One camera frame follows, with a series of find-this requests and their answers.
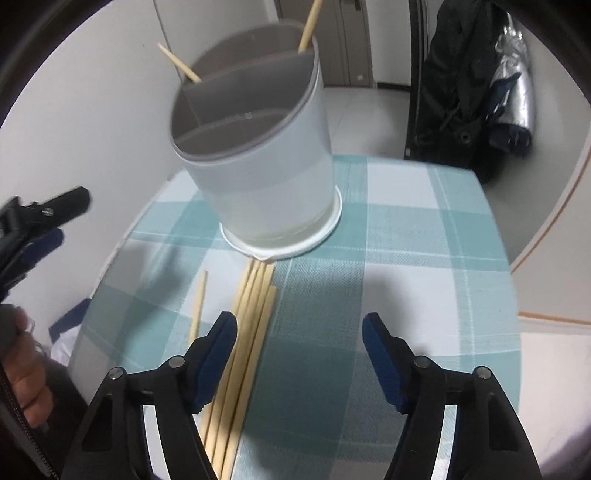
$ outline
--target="plaid tablecloth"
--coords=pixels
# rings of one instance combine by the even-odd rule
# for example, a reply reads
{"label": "plaid tablecloth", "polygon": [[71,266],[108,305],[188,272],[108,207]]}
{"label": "plaid tablecloth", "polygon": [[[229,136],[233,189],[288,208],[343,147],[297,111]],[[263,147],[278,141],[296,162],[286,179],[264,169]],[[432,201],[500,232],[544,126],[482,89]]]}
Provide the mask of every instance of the plaid tablecloth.
{"label": "plaid tablecloth", "polygon": [[[280,292],[234,479],[383,478],[404,417],[384,400],[363,347],[367,312],[443,368],[489,365],[518,404],[517,305],[476,177],[353,155],[335,156],[335,174],[337,229],[275,270]],[[84,319],[70,370],[87,400],[114,365],[135,372],[184,353],[198,272],[209,272],[202,335],[229,310],[245,262],[179,173],[123,244]],[[448,407],[434,478],[445,477],[453,422]]]}

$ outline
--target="white wall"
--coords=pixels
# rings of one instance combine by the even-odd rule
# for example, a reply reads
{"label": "white wall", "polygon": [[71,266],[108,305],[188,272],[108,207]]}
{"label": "white wall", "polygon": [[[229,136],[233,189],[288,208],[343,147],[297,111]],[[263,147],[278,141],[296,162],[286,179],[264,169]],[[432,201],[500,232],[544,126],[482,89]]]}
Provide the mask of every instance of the white wall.
{"label": "white wall", "polygon": [[588,478],[591,327],[527,319],[519,327],[519,419],[544,479]]}
{"label": "white wall", "polygon": [[410,85],[408,0],[366,0],[374,81]]}
{"label": "white wall", "polygon": [[269,21],[264,0],[155,1],[171,50],[187,64],[228,35]]}
{"label": "white wall", "polygon": [[[173,51],[194,59],[223,36],[267,20],[262,0],[161,0]],[[10,301],[47,328],[90,295],[136,216],[180,168],[168,119],[179,78],[154,4],[115,0],[79,27],[41,66],[0,129],[0,202],[43,201],[77,185],[89,213]]]}
{"label": "white wall", "polygon": [[509,261],[540,229],[566,187],[589,133],[591,107],[560,62],[523,29],[531,53],[537,107],[532,149],[511,157],[485,188]]}

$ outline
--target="door frame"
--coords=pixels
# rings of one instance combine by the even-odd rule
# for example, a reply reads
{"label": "door frame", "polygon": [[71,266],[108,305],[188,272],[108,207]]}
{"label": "door frame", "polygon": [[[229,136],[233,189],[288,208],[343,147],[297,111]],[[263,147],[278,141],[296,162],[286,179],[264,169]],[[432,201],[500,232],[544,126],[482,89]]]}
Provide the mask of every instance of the door frame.
{"label": "door frame", "polygon": [[410,101],[408,103],[407,138],[404,145],[404,158],[414,158],[412,145],[416,135],[418,104],[421,94],[421,74],[423,62],[429,50],[429,31],[427,28],[427,5],[425,0],[408,0],[410,15]]}
{"label": "door frame", "polygon": [[375,88],[374,82],[374,64],[371,57],[371,35],[369,34],[369,21],[368,21],[368,6],[365,0],[359,0],[361,2],[361,12],[363,13],[363,23],[365,24],[365,45],[367,47],[368,55],[368,73],[369,73],[369,87]]}

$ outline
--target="black clamp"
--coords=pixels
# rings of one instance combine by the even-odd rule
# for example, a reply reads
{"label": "black clamp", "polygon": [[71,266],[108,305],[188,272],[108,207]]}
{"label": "black clamp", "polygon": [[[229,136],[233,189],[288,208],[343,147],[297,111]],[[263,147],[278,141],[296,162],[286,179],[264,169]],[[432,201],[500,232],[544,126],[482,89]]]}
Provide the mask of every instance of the black clamp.
{"label": "black clamp", "polygon": [[193,414],[210,403],[236,341],[236,319],[222,312],[184,356],[155,370],[112,368],[88,407],[61,480],[152,480],[142,406],[154,405],[171,480],[216,480]]}
{"label": "black clamp", "polygon": [[[82,215],[90,205],[90,193],[78,187],[40,205],[21,205],[14,197],[0,209],[0,302],[40,259],[63,242],[59,227]],[[12,345],[14,325],[0,324],[0,355]]]}
{"label": "black clamp", "polygon": [[407,414],[385,480],[429,480],[445,405],[457,405],[447,480],[541,480],[519,418],[492,371],[440,368],[393,337],[377,313],[362,325],[363,342],[387,401]]}

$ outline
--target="blue gripper pad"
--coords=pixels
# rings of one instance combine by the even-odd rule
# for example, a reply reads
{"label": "blue gripper pad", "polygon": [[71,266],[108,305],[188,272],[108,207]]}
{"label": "blue gripper pad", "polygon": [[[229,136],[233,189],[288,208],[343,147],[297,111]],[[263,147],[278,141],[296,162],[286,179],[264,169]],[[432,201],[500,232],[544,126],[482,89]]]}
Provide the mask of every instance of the blue gripper pad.
{"label": "blue gripper pad", "polygon": [[406,395],[414,354],[401,338],[393,337],[377,313],[368,313],[361,327],[363,343],[386,401],[400,413],[409,413],[413,401]]}
{"label": "blue gripper pad", "polygon": [[217,384],[222,377],[234,343],[236,342],[236,317],[230,312],[221,312],[207,336],[197,338],[185,354],[189,363],[187,398],[193,413],[213,400]]}
{"label": "blue gripper pad", "polygon": [[53,252],[63,243],[63,241],[64,232],[59,228],[54,228],[27,246],[25,250],[22,251],[19,261],[29,269],[33,268],[39,260]]}

